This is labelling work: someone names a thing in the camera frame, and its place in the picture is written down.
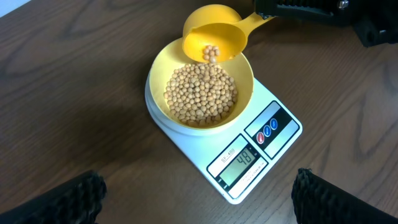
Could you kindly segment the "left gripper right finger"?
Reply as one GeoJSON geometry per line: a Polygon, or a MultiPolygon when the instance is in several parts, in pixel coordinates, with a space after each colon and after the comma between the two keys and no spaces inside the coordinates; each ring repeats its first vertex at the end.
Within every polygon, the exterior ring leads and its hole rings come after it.
{"type": "Polygon", "coordinates": [[[300,168],[291,193],[300,224],[397,224],[385,213],[339,187],[300,168]]]}

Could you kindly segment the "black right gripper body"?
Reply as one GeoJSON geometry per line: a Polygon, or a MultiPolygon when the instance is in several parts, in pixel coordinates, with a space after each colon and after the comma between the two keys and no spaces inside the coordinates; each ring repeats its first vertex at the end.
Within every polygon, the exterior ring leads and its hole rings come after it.
{"type": "Polygon", "coordinates": [[[337,7],[364,47],[397,43],[397,0],[342,0],[337,7]]]}

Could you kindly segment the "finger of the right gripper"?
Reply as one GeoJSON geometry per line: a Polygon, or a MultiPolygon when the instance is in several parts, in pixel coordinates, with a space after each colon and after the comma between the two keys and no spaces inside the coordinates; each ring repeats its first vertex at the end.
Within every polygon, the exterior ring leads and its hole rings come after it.
{"type": "Polygon", "coordinates": [[[289,17],[348,26],[358,19],[356,1],[341,0],[254,0],[254,11],[262,17],[289,17]]]}

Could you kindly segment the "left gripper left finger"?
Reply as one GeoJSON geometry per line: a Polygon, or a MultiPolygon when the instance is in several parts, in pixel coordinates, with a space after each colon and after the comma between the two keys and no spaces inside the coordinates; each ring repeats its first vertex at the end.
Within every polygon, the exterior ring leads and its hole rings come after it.
{"type": "Polygon", "coordinates": [[[3,224],[96,224],[107,187],[89,170],[1,214],[3,224]]]}

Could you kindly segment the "yellow measuring scoop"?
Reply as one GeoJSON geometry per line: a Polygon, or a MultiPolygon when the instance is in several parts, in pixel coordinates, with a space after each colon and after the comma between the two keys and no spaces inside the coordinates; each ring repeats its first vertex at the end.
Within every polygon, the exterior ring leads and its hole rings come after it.
{"type": "Polygon", "coordinates": [[[205,47],[217,46],[217,61],[231,60],[246,48],[250,33],[272,19],[255,12],[243,19],[233,8],[221,4],[200,7],[184,23],[182,49],[190,59],[204,62],[205,47]]]}

